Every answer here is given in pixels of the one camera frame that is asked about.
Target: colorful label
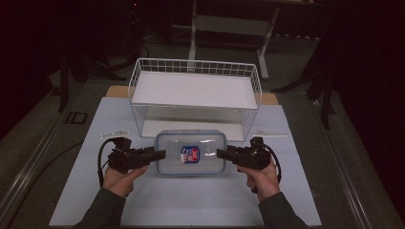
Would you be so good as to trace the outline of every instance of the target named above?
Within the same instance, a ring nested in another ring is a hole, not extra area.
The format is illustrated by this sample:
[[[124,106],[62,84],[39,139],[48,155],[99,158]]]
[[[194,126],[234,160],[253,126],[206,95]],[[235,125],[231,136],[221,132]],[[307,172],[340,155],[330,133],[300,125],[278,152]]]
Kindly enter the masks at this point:
[[[180,157],[183,164],[198,163],[200,160],[200,149],[198,146],[183,146]]]

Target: floor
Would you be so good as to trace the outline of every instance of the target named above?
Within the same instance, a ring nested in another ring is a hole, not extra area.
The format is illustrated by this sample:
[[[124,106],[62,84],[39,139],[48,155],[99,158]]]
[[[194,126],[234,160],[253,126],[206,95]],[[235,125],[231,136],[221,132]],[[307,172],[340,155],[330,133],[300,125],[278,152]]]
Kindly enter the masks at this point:
[[[142,56],[187,58],[188,31],[175,34],[171,44],[158,34],[148,34]],[[197,59],[257,64],[254,49],[213,44],[210,35],[202,34]],[[271,92],[297,79],[316,44],[316,40],[274,37],[266,53],[270,79],[261,82],[263,90]],[[127,69],[117,73],[126,81],[112,81],[91,70],[89,73],[86,83],[70,79],[70,102],[63,112],[57,111],[59,98],[49,94],[0,142],[0,228],[48,228],[99,100],[110,86],[127,85],[132,72]],[[50,76],[55,83],[58,77],[59,72]],[[326,130],[319,118],[322,100],[307,100],[308,86],[276,96],[285,110],[309,181],[322,221],[319,228],[405,228],[339,94],[333,92],[334,113],[330,115],[330,130]],[[77,121],[74,115],[87,117]]]

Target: hand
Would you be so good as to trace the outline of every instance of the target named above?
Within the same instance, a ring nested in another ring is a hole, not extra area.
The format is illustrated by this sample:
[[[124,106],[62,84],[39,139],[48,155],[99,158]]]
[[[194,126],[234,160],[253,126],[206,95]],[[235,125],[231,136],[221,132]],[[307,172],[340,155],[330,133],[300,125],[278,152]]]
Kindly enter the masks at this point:
[[[270,162],[263,170],[249,169],[242,166],[238,166],[238,169],[247,174],[247,187],[257,187],[259,201],[280,193],[276,167],[273,162]]]
[[[144,174],[147,169],[147,166],[143,166],[123,175],[119,171],[108,167],[105,171],[102,187],[120,197],[126,198],[134,190],[134,180]]]

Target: black stand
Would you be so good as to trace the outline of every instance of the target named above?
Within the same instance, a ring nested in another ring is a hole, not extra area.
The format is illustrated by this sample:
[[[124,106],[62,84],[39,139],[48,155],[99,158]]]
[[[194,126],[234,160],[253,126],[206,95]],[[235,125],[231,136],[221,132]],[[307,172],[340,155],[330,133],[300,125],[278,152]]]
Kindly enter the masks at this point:
[[[304,68],[300,78],[286,86],[271,90],[275,93],[285,93],[299,85],[307,82],[312,82],[306,92],[308,99],[315,100],[323,92],[323,104],[321,111],[321,120],[325,128],[329,129],[329,114],[330,114],[330,96],[332,90],[333,79],[339,72],[339,65],[343,62],[343,50],[345,48],[342,42],[339,30],[342,25],[334,21],[326,30],[313,52],[307,66]]]

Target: clear plastic container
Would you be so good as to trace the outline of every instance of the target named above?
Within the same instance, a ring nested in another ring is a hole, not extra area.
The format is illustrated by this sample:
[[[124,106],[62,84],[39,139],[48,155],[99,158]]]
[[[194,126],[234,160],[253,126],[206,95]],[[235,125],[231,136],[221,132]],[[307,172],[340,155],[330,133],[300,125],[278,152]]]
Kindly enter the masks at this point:
[[[162,131],[156,137],[156,150],[165,150],[158,161],[158,172],[167,176],[215,175],[224,171],[224,160],[217,149],[226,149],[226,136],[215,130]]]

